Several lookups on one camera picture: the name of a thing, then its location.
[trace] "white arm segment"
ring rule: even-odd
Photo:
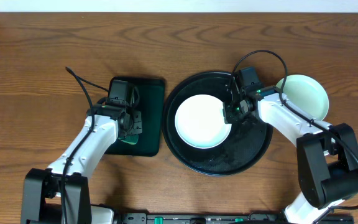
[[[312,115],[304,112],[289,101],[284,93],[283,99],[287,100],[287,104],[303,116],[306,116],[309,119],[313,118]],[[278,93],[265,96],[263,100],[258,101],[258,112],[262,121],[279,130],[295,146],[297,138],[308,133],[317,134],[322,131],[314,126],[310,126],[307,121],[292,113],[286,106],[282,105]],[[315,119],[314,121],[326,129],[331,125],[325,121],[317,121]]]
[[[95,115],[94,119],[93,132],[88,136],[74,155],[71,162],[72,165],[69,166],[67,175],[72,175],[76,172],[81,174],[83,177],[90,178],[104,152],[106,152],[107,148],[118,138],[117,121],[108,116],[101,115]],[[52,169],[52,173],[63,173],[66,158],[70,156],[71,152],[88,132],[91,123],[92,117],[89,116],[85,119],[85,124],[81,132],[77,135],[67,150],[55,162],[48,166],[49,169]]]
[[[303,116],[311,119],[314,118],[312,115],[306,113],[291,101],[288,100],[286,94],[283,93],[283,99],[287,100],[287,104],[291,108],[297,110]],[[259,117],[262,121],[272,125],[274,128],[279,130],[288,140],[296,146],[296,139],[304,136],[305,134],[317,134],[322,130],[310,126],[307,121],[300,118],[298,115],[292,113],[286,106],[281,104],[278,93],[265,96],[263,100],[258,101],[258,112]],[[328,127],[331,125],[325,121],[317,121],[320,126]],[[303,193],[300,193],[295,201],[285,209],[285,216],[287,221],[290,223],[299,223],[299,224],[312,224],[317,220],[329,207],[334,205],[339,205],[343,200],[337,200],[331,203],[327,208],[318,210],[309,204]]]

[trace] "wood grain surface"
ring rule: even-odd
[[[319,81],[326,121],[351,125],[358,140],[358,14],[0,13],[0,223],[19,222],[26,173],[57,159],[83,125],[88,104],[65,66],[105,87],[117,75],[164,78],[167,97],[186,77],[231,70],[257,49]],[[269,55],[243,65],[266,85],[283,77]],[[190,170],[162,138],[155,157],[104,156],[89,187],[92,203],[151,213],[278,211],[300,192],[295,147],[277,131],[264,157],[234,176]]]

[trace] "green object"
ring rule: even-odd
[[[154,218],[154,224],[162,224],[163,218],[162,217],[155,217]]]
[[[160,148],[161,120],[165,84],[155,78],[114,77],[134,84],[139,89],[140,100],[135,110],[142,113],[142,133],[138,140],[125,139],[112,144],[105,154],[127,156],[155,156]]]
[[[133,146],[138,142],[139,135],[135,134],[133,136],[127,136],[125,139],[120,139],[120,140]]]

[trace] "black cable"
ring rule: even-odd
[[[74,76],[78,84],[80,84],[82,90],[85,93],[86,99],[88,100],[89,107],[91,108],[91,116],[92,116],[92,123],[91,127],[89,128],[88,132],[85,134],[85,136],[81,139],[81,141],[78,143],[78,145],[74,148],[74,150],[71,152],[71,154],[66,158],[66,164],[63,168],[63,174],[62,174],[62,180],[60,182],[60,196],[61,196],[61,203],[62,203],[62,218],[63,218],[63,224],[67,224],[67,211],[66,211],[66,192],[65,192],[65,184],[66,184],[66,175],[69,168],[69,165],[71,164],[71,160],[73,160],[73,157],[75,153],[78,151],[78,149],[81,147],[81,145],[85,142],[86,138],[92,133],[94,128],[94,111],[93,111],[93,105],[91,98],[86,91],[85,86],[82,84],[80,78],[75,75],[75,73],[68,67],[66,67],[66,71]]]
[[[78,78],[79,80],[81,80],[81,81],[83,81],[83,82],[85,82],[85,83],[91,85],[91,86],[95,86],[96,88],[99,88],[99,89],[102,89],[102,90],[104,90],[104,91],[106,91],[106,92],[109,92],[109,90],[106,89],[105,87],[101,87],[101,86],[99,86],[99,85],[97,85],[97,84],[91,83],[91,82],[89,82],[88,80],[85,80],[85,79],[79,77],[78,75],[77,75],[77,78]]]
[[[328,134],[331,138],[333,138],[335,140],[336,143],[338,143],[339,145],[341,145],[344,150],[346,150],[350,155],[351,157],[355,160],[355,162],[357,163],[358,165],[358,158],[356,157],[356,155],[350,150],[349,146],[347,146],[347,144],[340,140],[336,135],[334,135],[333,133],[331,133],[330,131],[328,131],[327,129],[321,127],[319,124],[316,124],[314,122],[313,119],[308,119],[307,117],[303,116],[301,113],[297,112],[296,110],[294,110],[290,105],[287,104],[286,100],[283,99],[283,90],[284,90],[284,86],[285,86],[285,82],[287,80],[287,76],[288,76],[288,69],[287,69],[287,65],[285,65],[285,62],[284,60],[276,53],[272,52],[272,51],[269,51],[269,50],[256,50],[256,51],[253,51],[245,56],[243,56],[240,61],[237,62],[237,64],[234,66],[234,69],[233,69],[233,72],[232,72],[232,76],[233,78],[230,80],[230,85],[231,85],[231,82],[232,80],[234,79],[234,73],[236,72],[237,70],[237,67],[239,66],[239,64],[244,60],[246,59],[248,56],[250,55],[253,55],[253,54],[256,54],[256,53],[259,53],[259,52],[265,52],[265,53],[269,53],[269,54],[272,54],[274,56],[276,56],[276,58],[278,58],[281,63],[283,64],[284,66],[284,80],[283,80],[283,84],[281,85],[281,88],[280,88],[280,92],[278,93],[278,97],[280,98],[280,101],[281,103],[287,107],[291,112],[295,113],[297,116],[299,116],[300,118],[304,119],[305,121],[309,122],[310,125],[313,125],[315,126],[316,128],[322,130],[322,132]],[[347,206],[332,206],[331,209],[330,209],[330,212],[333,211],[334,209],[342,209],[342,210],[356,210],[358,209],[358,205],[356,206],[351,206],[351,207],[347,207]]]

